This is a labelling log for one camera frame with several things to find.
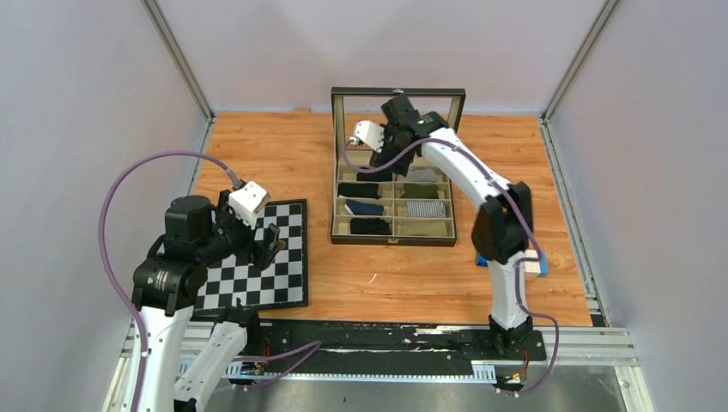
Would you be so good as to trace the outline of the black underwear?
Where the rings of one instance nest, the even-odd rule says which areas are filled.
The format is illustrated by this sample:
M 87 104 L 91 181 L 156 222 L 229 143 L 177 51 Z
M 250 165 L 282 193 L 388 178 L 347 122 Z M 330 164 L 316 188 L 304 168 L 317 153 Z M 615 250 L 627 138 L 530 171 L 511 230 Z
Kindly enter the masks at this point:
M 384 170 L 376 173 L 365 173 L 364 169 L 356 174 L 356 180 L 358 182 L 391 182 L 394 174 L 391 171 Z

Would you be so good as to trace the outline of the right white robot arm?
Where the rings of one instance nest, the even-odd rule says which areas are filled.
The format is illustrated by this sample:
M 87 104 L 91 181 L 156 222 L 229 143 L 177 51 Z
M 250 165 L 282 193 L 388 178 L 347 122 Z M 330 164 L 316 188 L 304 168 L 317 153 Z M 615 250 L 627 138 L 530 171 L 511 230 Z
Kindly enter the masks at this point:
M 523 267 L 533 238 L 531 190 L 494 173 L 458 138 L 437 113 L 419 113 L 403 94 L 381 106 L 384 124 L 361 121 L 355 137 L 372 151 L 373 167 L 405 175 L 415 156 L 438 167 L 476 211 L 471 241 L 490 273 L 493 305 L 488 317 L 490 346 L 501 358 L 512 358 L 533 330 L 525 310 Z

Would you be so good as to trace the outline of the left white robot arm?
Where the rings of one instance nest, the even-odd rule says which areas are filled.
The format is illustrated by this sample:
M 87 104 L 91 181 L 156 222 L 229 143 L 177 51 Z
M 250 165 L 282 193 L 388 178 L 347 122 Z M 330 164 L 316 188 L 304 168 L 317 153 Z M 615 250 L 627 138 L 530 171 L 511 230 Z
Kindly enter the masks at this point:
M 217 205 L 199 195 L 171 201 L 164 234 L 133 275 L 131 303 L 141 321 L 135 326 L 131 363 L 138 371 L 128 377 L 124 411 L 202 411 L 235 356 L 261 348 L 258 312 L 241 304 L 228 306 L 214 319 L 190 368 L 177 374 L 184 335 L 209 268 L 236 256 L 265 270 L 284 248 L 276 225 L 258 226 L 269 200 L 267 190 L 249 182 L 221 191 Z

